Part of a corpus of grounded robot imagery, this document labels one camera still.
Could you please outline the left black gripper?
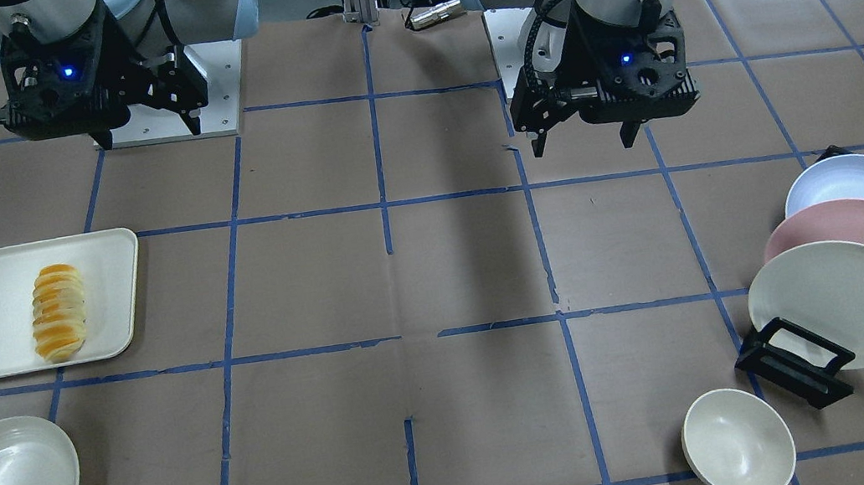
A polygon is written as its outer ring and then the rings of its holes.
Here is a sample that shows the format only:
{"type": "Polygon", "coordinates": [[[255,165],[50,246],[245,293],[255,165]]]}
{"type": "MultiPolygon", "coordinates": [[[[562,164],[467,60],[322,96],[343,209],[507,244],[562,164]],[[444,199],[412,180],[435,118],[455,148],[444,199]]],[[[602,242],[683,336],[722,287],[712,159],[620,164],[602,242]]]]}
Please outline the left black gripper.
{"type": "Polygon", "coordinates": [[[552,126],[579,114],[589,124],[621,123],[619,137],[631,149],[646,120],[681,116],[697,101],[688,70],[685,35],[673,9],[661,0],[637,0],[633,26],[601,21],[572,4],[564,46],[568,98],[533,89],[526,67],[517,75],[510,104],[512,124],[531,138],[543,157],[552,126]]]}

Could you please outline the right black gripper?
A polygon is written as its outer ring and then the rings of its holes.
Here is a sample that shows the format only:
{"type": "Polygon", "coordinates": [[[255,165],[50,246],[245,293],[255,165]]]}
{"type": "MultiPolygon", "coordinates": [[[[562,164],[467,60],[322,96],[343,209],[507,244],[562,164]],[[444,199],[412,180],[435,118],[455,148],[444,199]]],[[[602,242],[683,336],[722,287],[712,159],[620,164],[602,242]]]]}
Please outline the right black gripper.
{"type": "Polygon", "coordinates": [[[66,39],[42,42],[39,22],[14,18],[0,55],[8,102],[0,126],[31,141],[111,132],[142,103],[203,132],[208,81],[185,45],[140,59],[108,7],[96,7],[66,39]]]}

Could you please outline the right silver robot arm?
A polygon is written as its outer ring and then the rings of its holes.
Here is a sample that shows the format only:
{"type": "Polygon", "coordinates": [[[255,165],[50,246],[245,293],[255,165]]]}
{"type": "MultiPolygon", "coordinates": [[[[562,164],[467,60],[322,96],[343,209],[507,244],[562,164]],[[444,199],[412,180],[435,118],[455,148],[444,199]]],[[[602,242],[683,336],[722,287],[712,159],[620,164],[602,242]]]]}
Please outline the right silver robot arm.
{"type": "Polygon", "coordinates": [[[0,127],[98,148],[237,135],[258,0],[0,0],[0,127]]]}

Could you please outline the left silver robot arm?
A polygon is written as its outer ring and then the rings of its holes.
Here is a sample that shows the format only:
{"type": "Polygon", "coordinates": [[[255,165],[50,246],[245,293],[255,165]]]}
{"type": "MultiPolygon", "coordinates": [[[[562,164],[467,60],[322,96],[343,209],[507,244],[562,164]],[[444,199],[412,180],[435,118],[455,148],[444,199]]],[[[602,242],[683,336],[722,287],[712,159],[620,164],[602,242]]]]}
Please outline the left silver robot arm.
{"type": "Polygon", "coordinates": [[[510,114],[535,156],[553,127],[573,116],[620,124],[620,142],[630,148],[647,121],[688,113],[699,98],[673,0],[460,2],[473,12],[527,11],[510,114]]]}

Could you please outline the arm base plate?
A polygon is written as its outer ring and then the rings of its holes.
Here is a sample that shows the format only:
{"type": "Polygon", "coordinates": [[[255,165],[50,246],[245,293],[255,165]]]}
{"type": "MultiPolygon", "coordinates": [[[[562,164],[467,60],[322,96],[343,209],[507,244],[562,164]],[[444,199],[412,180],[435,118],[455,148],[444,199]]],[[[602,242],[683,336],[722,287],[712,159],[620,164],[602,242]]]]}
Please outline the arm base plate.
{"type": "Polygon", "coordinates": [[[207,42],[186,46],[185,55],[206,81],[208,103],[195,110],[201,121],[199,134],[167,110],[131,106],[126,125],[112,132],[111,149],[149,147],[173,142],[238,136],[241,130],[243,41],[207,42]]]}
{"type": "MultiPolygon", "coordinates": [[[[514,96],[519,70],[523,67],[527,36],[536,20],[533,8],[500,8],[484,12],[487,35],[491,43],[491,54],[501,73],[501,83],[506,100],[514,96]]],[[[541,24],[533,47],[534,69],[542,80],[552,82],[563,56],[565,28],[551,22],[541,24]]]]}

